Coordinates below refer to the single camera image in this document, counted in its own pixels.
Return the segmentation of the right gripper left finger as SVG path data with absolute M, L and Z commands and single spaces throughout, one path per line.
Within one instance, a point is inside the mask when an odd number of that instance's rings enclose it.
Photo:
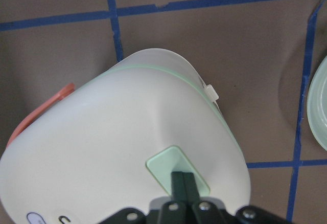
M 185 172 L 171 173 L 172 193 L 150 201 L 147 223 L 186 223 L 187 196 Z

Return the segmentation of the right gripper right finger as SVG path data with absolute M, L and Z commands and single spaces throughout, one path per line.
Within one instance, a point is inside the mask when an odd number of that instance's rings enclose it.
M 183 172 L 183 201 L 186 203 L 186 223 L 227 223 L 222 211 L 212 202 L 201 200 L 195 177 Z

